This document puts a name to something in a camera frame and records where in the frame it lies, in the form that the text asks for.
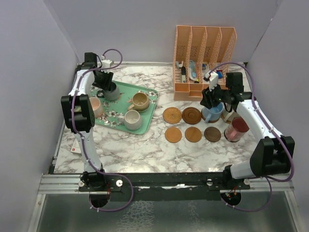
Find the light blue mug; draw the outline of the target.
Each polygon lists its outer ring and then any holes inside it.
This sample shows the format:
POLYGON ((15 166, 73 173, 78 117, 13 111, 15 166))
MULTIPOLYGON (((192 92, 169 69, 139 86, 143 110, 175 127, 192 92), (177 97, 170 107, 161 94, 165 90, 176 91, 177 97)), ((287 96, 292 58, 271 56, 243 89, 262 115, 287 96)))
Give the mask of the light blue mug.
POLYGON ((206 118, 206 121, 216 120, 221 116, 222 111, 223 111, 223 104, 220 103, 218 106, 212 107, 211 109, 204 107, 201 111, 201 115, 203 115, 206 118))

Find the dark grey mug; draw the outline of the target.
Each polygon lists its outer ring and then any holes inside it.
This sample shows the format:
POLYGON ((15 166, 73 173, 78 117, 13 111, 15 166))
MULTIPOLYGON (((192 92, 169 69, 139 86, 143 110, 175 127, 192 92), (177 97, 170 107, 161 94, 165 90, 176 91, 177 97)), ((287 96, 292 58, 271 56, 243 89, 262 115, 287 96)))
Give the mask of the dark grey mug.
POLYGON ((120 90, 115 82, 111 82, 110 90, 99 90, 96 96, 106 101, 115 101, 120 96, 120 90))

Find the grooved brown wooden coaster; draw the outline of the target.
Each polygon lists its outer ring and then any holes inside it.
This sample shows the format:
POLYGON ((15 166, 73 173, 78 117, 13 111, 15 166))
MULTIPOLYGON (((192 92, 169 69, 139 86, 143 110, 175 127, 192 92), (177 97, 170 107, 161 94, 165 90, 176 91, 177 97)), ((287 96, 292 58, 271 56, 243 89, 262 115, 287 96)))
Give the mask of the grooved brown wooden coaster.
POLYGON ((201 121, 201 111, 195 107, 187 107, 182 112, 182 119, 187 124, 195 125, 201 121))

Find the green floral mug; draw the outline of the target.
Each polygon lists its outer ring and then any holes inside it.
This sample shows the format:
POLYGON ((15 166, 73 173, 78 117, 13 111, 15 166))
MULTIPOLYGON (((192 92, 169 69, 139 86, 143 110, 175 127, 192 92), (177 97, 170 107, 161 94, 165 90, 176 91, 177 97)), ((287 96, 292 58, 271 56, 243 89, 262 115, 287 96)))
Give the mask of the green floral mug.
POLYGON ((233 110, 233 108, 230 105, 226 106, 227 110, 225 107, 223 107, 223 111, 221 113, 221 118, 224 122, 226 123, 231 123, 234 118, 238 117, 239 114, 233 110))

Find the woven rattan coaster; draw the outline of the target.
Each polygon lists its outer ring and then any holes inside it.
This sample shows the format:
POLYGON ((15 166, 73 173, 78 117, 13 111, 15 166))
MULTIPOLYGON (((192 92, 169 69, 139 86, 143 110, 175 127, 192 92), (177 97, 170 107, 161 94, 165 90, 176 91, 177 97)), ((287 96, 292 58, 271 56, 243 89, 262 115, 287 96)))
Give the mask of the woven rattan coaster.
POLYGON ((163 119, 170 124, 176 124, 182 119, 181 111, 176 107, 169 107, 163 112, 163 119))

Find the pink red mug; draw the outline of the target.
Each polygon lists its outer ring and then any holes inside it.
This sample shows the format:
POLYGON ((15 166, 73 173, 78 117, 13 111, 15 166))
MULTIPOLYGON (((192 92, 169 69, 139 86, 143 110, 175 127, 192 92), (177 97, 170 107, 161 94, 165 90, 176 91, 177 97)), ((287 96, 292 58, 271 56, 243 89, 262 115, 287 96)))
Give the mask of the pink red mug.
POLYGON ((229 142, 238 142, 249 131, 249 127, 240 116, 235 117, 224 131, 224 136, 229 142))

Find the light orange wooden coaster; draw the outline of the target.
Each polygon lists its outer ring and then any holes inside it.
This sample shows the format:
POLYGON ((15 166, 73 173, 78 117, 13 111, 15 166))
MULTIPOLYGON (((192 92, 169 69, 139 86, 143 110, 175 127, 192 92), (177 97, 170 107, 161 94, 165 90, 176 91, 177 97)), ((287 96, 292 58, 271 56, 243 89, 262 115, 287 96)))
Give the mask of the light orange wooden coaster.
POLYGON ((177 127, 170 127, 165 132, 165 138, 170 143, 177 143, 182 138, 182 132, 177 127))

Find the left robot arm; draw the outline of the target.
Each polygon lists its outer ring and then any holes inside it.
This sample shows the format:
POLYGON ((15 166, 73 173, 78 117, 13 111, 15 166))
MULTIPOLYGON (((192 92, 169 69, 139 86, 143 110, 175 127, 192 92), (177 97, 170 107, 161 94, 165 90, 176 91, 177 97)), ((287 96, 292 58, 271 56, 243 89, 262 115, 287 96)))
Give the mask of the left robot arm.
POLYGON ((88 92, 95 84, 102 90, 110 90, 113 74, 106 72, 111 67, 98 65, 98 55, 92 52, 84 54, 84 62, 78 65, 76 81, 68 95, 61 97, 61 106, 66 127, 74 134, 83 158, 86 173, 104 172, 96 152, 93 127, 95 115, 88 92))

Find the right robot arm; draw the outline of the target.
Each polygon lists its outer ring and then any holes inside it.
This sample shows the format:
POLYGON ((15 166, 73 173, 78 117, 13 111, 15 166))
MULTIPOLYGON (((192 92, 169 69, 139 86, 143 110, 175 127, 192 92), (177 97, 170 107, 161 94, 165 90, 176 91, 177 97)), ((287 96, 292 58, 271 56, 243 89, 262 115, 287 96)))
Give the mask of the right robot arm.
POLYGON ((216 72, 207 72, 204 80, 209 86, 202 90, 200 104, 208 109, 221 103, 230 105, 245 121, 257 141, 257 147, 248 161, 225 167, 223 186, 233 189, 239 184, 239 179, 293 174, 294 139, 278 131, 258 106, 253 93, 244 90, 242 73, 227 73, 226 89, 219 85, 216 72))

